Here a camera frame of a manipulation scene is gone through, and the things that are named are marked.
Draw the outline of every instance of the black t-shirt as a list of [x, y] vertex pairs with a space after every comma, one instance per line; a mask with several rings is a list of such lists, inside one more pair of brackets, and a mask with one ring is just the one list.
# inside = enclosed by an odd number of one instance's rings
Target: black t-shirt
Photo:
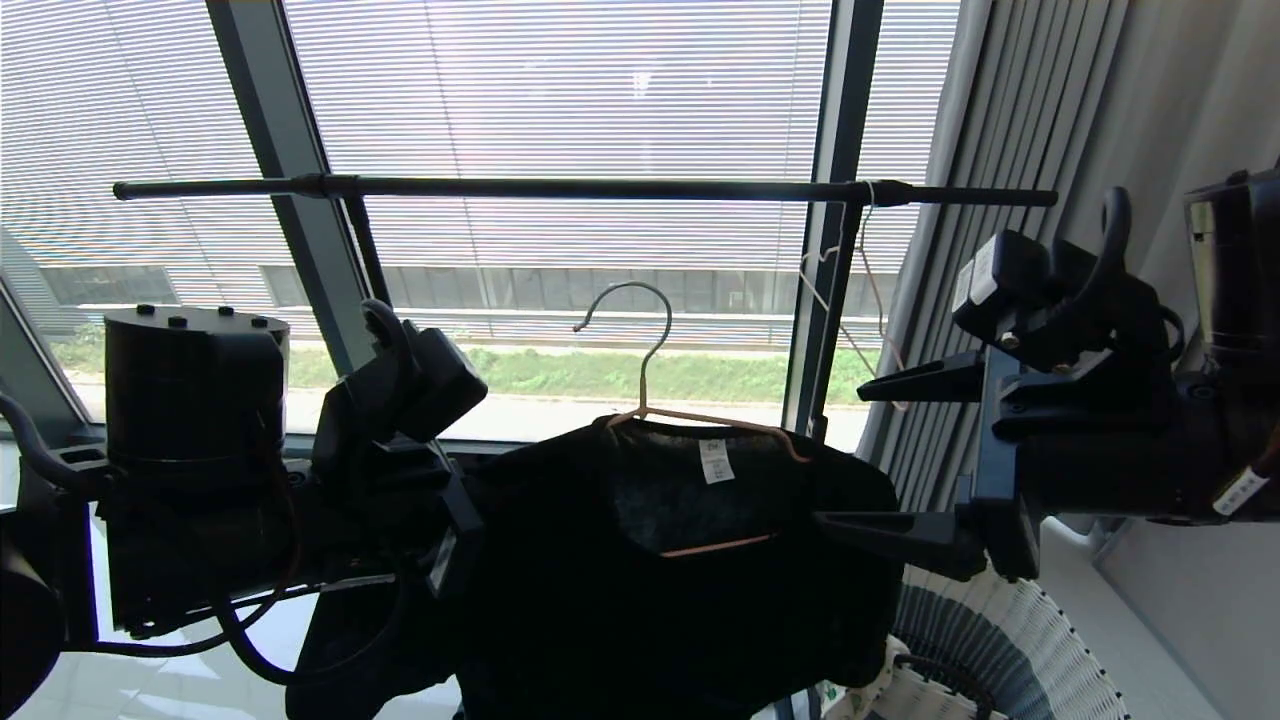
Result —
[[[896, 510], [887, 475], [797, 436], [809, 462], [753, 430], [607, 420], [468, 478], [486, 523], [451, 603], [468, 719], [746, 717], [876, 675], [902, 564], [832, 544], [812, 512]], [[724, 548], [680, 553], [705, 546]]]

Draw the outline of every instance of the clothes hanger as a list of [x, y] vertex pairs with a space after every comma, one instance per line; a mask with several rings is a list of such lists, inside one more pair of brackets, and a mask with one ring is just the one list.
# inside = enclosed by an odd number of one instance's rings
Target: clothes hanger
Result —
[[667, 342], [667, 336], [671, 334], [672, 311], [671, 311], [671, 301], [667, 300], [667, 295], [666, 293], [663, 293], [657, 287], [654, 287], [654, 286], [652, 286], [652, 284], [649, 284], [646, 282], [641, 282], [641, 281], [627, 281], [627, 282], [621, 282], [621, 283], [611, 284], [609, 287], [604, 288], [600, 292], [600, 295], [595, 296], [595, 300], [591, 301], [591, 306], [586, 309], [586, 316], [582, 318], [581, 323], [573, 325], [573, 332], [581, 332], [584, 328], [586, 328], [586, 325], [591, 323], [591, 315], [595, 314], [595, 307], [600, 304], [600, 301], [604, 300], [604, 297], [608, 296], [611, 292], [613, 292], [616, 290], [620, 290], [620, 288], [623, 288], [623, 287], [640, 287], [640, 288], [648, 290], [649, 292], [653, 292], [654, 295], [657, 295], [658, 299], [662, 300], [663, 306], [667, 309], [667, 324], [662, 329], [662, 337], [659, 337], [658, 342], [654, 343], [654, 346], [649, 348], [649, 352], [645, 352], [644, 360], [640, 361], [640, 406], [636, 407], [635, 410], [631, 410], [630, 413], [620, 413], [618, 415], [614, 415], [613, 418], [609, 419], [609, 421], [607, 423], [607, 427], [612, 428], [613, 425], [617, 425], [618, 423], [625, 423], [625, 421], [632, 420], [632, 419], [643, 419], [646, 415], [662, 415], [664, 418], [678, 418], [681, 420], [696, 420], [699, 423], [712, 423], [712, 424], [716, 424], [716, 425], [730, 425], [730, 427], [733, 427], [733, 428], [744, 428], [744, 429], [748, 429], [748, 430], [755, 430], [755, 432], [759, 432], [759, 433], [765, 433], [765, 434], [773, 436], [782, 445], [782, 448], [787, 451], [787, 455], [790, 455], [791, 459], [795, 460], [796, 462], [808, 462], [810, 460], [809, 457], [804, 457], [803, 455], [800, 455], [799, 452], [796, 452], [795, 445], [791, 442], [791, 436], [788, 436], [785, 430], [782, 430], [782, 428], [772, 428], [769, 425], [760, 425], [760, 424], [756, 424], [756, 423], [748, 423], [745, 420], [733, 420], [733, 419], [730, 419], [730, 418], [714, 418], [712, 415], [700, 415], [700, 414], [696, 414], [696, 413], [682, 413], [680, 410], [663, 410], [663, 409], [659, 409], [659, 407], [650, 407], [649, 406], [649, 382], [648, 382], [648, 377], [646, 377], [648, 375], [648, 370], [649, 370], [649, 359], [653, 357], [654, 354], [658, 352], [658, 348], [662, 347], [662, 345], [664, 342]]

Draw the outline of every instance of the pavement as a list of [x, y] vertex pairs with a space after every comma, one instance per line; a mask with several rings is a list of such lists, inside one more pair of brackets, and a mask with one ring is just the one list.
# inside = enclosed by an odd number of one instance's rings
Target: pavement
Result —
[[[90, 416], [106, 416], [106, 391], [100, 382], [72, 378], [72, 387], [81, 397]], [[324, 404], [324, 389], [291, 388], [285, 396], [285, 427], [291, 433], [314, 433]], [[654, 400], [655, 407], [682, 410], [701, 415], [777, 425], [782, 418], [780, 402], [712, 404]], [[538, 442], [588, 425], [600, 415], [625, 413], [635, 401], [591, 400], [581, 397], [539, 397], [490, 395], [471, 413], [442, 433], [444, 439]], [[868, 406], [831, 406], [827, 409], [827, 445], [852, 452], [867, 425]], [[684, 423], [684, 420], [662, 419]]]

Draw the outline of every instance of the hanger hook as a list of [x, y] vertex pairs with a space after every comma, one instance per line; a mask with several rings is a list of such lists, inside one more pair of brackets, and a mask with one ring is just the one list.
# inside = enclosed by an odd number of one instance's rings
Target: hanger hook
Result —
[[593, 300], [591, 305], [586, 309], [586, 316], [582, 318], [581, 323], [573, 325], [573, 332], [581, 332], [582, 328], [585, 328], [591, 323], [591, 315], [595, 314], [595, 307], [600, 304], [602, 300], [604, 300], [604, 296], [609, 295], [614, 290], [623, 287], [643, 287], [649, 292], [657, 295], [658, 299], [662, 300], [663, 306], [667, 309], [667, 325], [662, 329], [662, 337], [659, 337], [658, 342], [655, 342], [654, 346], [649, 348], [649, 352], [645, 352], [644, 360], [640, 361], [640, 409], [644, 410], [649, 407], [649, 387], [646, 379], [646, 373], [649, 372], [649, 359], [653, 357], [655, 352], [658, 352], [658, 348], [662, 347], [662, 343], [667, 342], [667, 336], [671, 334], [672, 313], [671, 313], [671, 301], [667, 300], [667, 293], [641, 281], [627, 281], [611, 284], [609, 287], [600, 291], [600, 295], [595, 296], [595, 300]]

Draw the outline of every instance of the grass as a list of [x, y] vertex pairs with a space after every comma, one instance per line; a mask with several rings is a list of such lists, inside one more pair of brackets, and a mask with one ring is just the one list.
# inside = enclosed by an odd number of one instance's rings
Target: grass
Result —
[[[86, 325], [73, 338], [51, 341], [51, 350], [70, 372], [102, 373], [101, 331]], [[534, 348], [466, 348], [489, 392], [562, 397], [632, 398], [639, 395], [640, 356], [625, 351], [562, 351]], [[878, 352], [867, 351], [876, 365]], [[649, 363], [649, 395], [664, 400], [781, 402], [787, 373], [786, 354], [668, 352]], [[870, 373], [851, 350], [840, 350], [827, 391], [828, 402], [858, 402], [854, 387]], [[289, 387], [326, 388], [337, 380], [329, 355], [319, 347], [289, 352]]]

